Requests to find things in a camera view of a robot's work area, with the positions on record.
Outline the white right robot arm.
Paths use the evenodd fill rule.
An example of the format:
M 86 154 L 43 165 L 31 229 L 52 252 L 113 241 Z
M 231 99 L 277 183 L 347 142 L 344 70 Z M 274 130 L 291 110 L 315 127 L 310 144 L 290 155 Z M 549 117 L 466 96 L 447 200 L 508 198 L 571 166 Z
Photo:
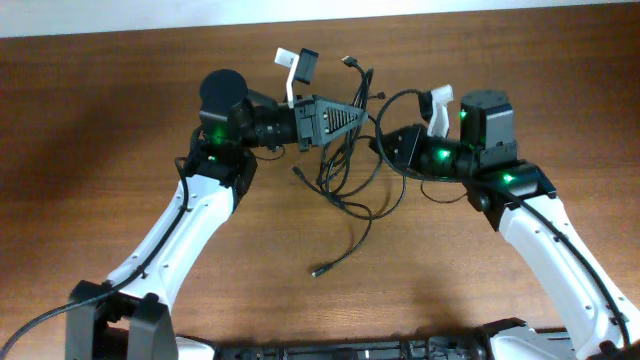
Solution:
M 422 182 L 459 183 L 527 263 L 561 316 L 577 359 L 636 359 L 639 310 L 589 251 L 541 168 L 518 155 L 514 109 L 505 92 L 461 99 L 460 138 L 449 139 L 448 87 L 413 90 L 422 123 L 386 132 L 375 120 L 373 149 L 396 173 Z

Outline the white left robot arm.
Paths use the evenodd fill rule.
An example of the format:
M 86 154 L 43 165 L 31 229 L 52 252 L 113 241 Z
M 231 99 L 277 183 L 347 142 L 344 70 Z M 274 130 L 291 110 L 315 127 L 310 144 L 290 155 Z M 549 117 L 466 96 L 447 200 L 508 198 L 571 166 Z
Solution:
M 278 102 L 249 88 L 235 70 L 207 75 L 201 124 L 169 205 L 134 252 L 102 284 L 82 281 L 70 295 L 68 359 L 213 359 L 213 345 L 179 336 L 172 310 L 184 280 L 213 234 L 248 192 L 253 149 L 325 146 L 367 120 L 366 90 L 353 103 L 288 93 Z

